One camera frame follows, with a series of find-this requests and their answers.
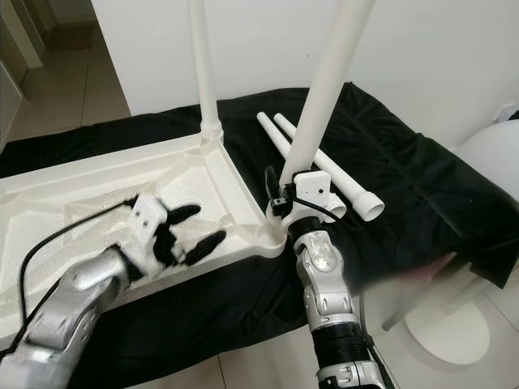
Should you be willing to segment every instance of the black fingertip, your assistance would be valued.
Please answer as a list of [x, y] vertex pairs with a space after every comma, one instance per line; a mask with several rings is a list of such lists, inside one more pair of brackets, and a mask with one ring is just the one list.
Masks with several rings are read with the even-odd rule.
[[186, 254], [184, 262], [187, 266], [194, 265], [201, 259], [211, 254], [217, 246], [222, 243], [227, 236], [226, 231], [216, 231], [208, 237], [198, 242], [193, 250]]
[[184, 205], [183, 207], [172, 209], [168, 212], [166, 223], [169, 225], [182, 223], [184, 220], [196, 215], [201, 209], [198, 204]]

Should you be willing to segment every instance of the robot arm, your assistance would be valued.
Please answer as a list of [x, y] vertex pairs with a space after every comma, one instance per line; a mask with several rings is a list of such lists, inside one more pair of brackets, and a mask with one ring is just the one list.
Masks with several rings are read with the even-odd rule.
[[319, 388], [393, 388], [355, 312], [341, 253], [321, 224], [345, 214], [345, 205], [330, 193], [330, 176], [322, 171], [297, 173], [283, 193], [272, 168], [265, 178], [268, 213], [286, 231], [298, 256], [296, 268], [320, 367]]
[[225, 232], [218, 231], [187, 254], [174, 246], [176, 237], [169, 227], [199, 210], [199, 206], [186, 206], [168, 211], [151, 196], [138, 197], [128, 220], [133, 239], [65, 272], [17, 336], [14, 352], [2, 360], [0, 387], [66, 388], [97, 320], [117, 295], [165, 267], [192, 265], [225, 239]]

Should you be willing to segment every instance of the black cable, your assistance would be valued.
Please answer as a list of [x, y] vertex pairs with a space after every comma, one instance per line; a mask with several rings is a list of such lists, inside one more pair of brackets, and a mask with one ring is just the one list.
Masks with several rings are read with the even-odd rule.
[[373, 338], [371, 335], [367, 333], [367, 326], [366, 326], [366, 311], [364, 309], [364, 292], [361, 292], [358, 295], [358, 313], [360, 316], [360, 328], [362, 331], [362, 334], [364, 335], [364, 338], [367, 342], [367, 349], [369, 350], [371, 356], [375, 360], [376, 364], [379, 366], [380, 373], [382, 374], [382, 379], [384, 380], [384, 384], [387, 389], [395, 389], [395, 387], [392, 384], [391, 377], [389, 376], [388, 371], [386, 370], [386, 367], [382, 360], [380, 359], [379, 355], [375, 351], [375, 342], [373, 341]]
[[300, 203], [302, 205], [304, 205], [305, 207], [309, 207], [309, 208], [313, 208], [315, 209], [316, 211], [319, 211], [323, 214], [325, 214], [326, 216], [328, 217], [331, 217], [332, 219], [334, 219], [335, 221], [338, 221], [339, 223], [342, 223], [346, 228], [348, 229], [361, 229], [362, 226], [360, 224], [357, 224], [356, 222], [354, 222], [356, 225], [355, 225], [355, 228], [353, 228], [351, 225], [349, 225], [348, 223], [346, 223], [343, 219], [341, 219], [339, 216], [331, 213], [328, 209], [326, 208], [323, 208], [323, 207], [320, 207], [319, 205], [316, 205], [316, 204], [313, 204], [313, 203], [310, 203], [309, 201], [306, 201], [306, 200], [303, 200], [303, 199], [300, 199], [299, 197], [294, 197], [292, 199], [292, 201], [294, 201], [295, 203]]
[[16, 347], [18, 347], [19, 342], [22, 340], [22, 337], [24, 336], [27, 326], [29, 323], [34, 319], [34, 316], [36, 315], [36, 312], [43, 306], [43, 304], [49, 300], [49, 297], [52, 296], [54, 291], [58, 288], [59, 280], [54, 282], [54, 284], [50, 287], [50, 289], [47, 291], [47, 293], [41, 298], [40, 302], [38, 302], [36, 308], [32, 310], [31, 314], [27, 317], [27, 324], [22, 325], [22, 327], [19, 329], [18, 333], [16, 334], [15, 338], [11, 342], [11, 346], [5, 351], [5, 355], [11, 354], [16, 350]]
[[38, 252], [38, 250], [41, 249], [43, 246], [45, 246], [47, 243], [53, 241], [57, 237], [62, 236], [64, 233], [70, 231], [71, 229], [74, 229], [75, 227], [77, 227], [79, 225], [82, 225], [90, 220], [96, 219], [97, 217], [103, 216], [104, 214], [111, 212], [114, 209], [119, 208], [123, 205], [133, 207], [135, 205], [136, 201], [137, 201], [137, 196], [135, 196], [133, 199], [124, 200], [121, 203], [117, 203], [117, 204], [113, 205], [112, 207], [103, 209], [102, 211], [99, 211], [98, 213], [94, 213], [93, 215], [87, 216], [84, 219], [78, 220], [75, 223], [72, 223], [63, 229], [60, 229], [56, 233], [49, 235], [43, 241], [41, 241], [40, 243], [35, 245], [28, 252], [28, 254], [25, 255], [25, 258], [19, 269], [19, 298], [20, 298], [20, 304], [21, 304], [22, 328], [26, 328], [28, 325], [27, 301], [25, 299], [25, 272], [27, 271], [27, 266], [29, 265], [29, 262], [31, 261], [32, 257]]

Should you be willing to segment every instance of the black cloth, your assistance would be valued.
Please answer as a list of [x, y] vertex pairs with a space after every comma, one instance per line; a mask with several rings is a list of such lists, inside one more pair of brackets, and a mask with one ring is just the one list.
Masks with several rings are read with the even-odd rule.
[[[284, 161], [255, 115], [282, 112], [296, 123], [306, 95], [292, 88], [218, 103], [225, 149], [263, 209], [264, 169], [280, 173]], [[9, 143], [0, 176], [190, 135], [199, 120], [191, 106]], [[519, 255], [519, 206], [508, 194], [351, 83], [321, 148], [386, 204], [367, 224], [349, 211], [348, 223], [360, 228], [327, 227], [353, 291], [453, 251], [504, 286]], [[134, 385], [302, 326], [294, 261], [287, 245], [278, 259], [244, 259], [107, 312], [71, 386], [90, 387], [99, 377], [107, 387]]]

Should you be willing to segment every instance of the white pole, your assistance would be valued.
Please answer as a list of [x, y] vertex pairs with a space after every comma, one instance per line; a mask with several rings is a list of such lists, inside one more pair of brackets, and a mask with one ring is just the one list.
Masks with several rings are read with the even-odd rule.
[[260, 112], [256, 115], [258, 122], [265, 129], [268, 137], [274, 143], [279, 153], [286, 159], [289, 155], [290, 143], [285, 139], [283, 134], [277, 129], [276, 125], [268, 118], [265, 112]]
[[204, 0], [188, 0], [188, 4], [191, 18], [191, 44], [195, 56], [200, 110], [202, 111], [200, 129], [205, 139], [218, 140], [223, 135], [223, 131], [218, 118], [217, 99], [212, 85], [211, 56]]
[[[292, 123], [288, 121], [287, 118], [285, 118], [280, 113], [277, 113], [274, 116], [274, 120], [276, 121], [277, 125], [281, 127], [281, 129], [290, 138], [293, 139], [295, 137], [295, 135], [297, 134], [296, 128]], [[283, 135], [279, 134], [279, 136], [281, 136], [283, 140], [286, 141]], [[320, 149], [317, 149], [314, 162], [317, 166], [319, 166], [320, 169], [324, 170], [332, 177], [332, 181], [335, 184], [335, 186], [351, 202], [353, 209], [358, 213], [360, 217], [362, 217], [364, 221], [371, 221], [382, 213], [385, 207], [384, 202], [381, 199], [379, 199], [379, 197], [376, 194], [368, 192], [367, 190], [362, 188], [358, 184], [358, 182], [356, 182], [347, 172], [345, 172], [341, 168], [341, 166], [336, 164], [329, 156], [324, 154]]]
[[281, 174], [281, 186], [291, 183], [294, 173], [311, 167], [374, 3], [375, 0], [341, 0], [323, 59], [302, 109], [298, 136], [292, 142]]

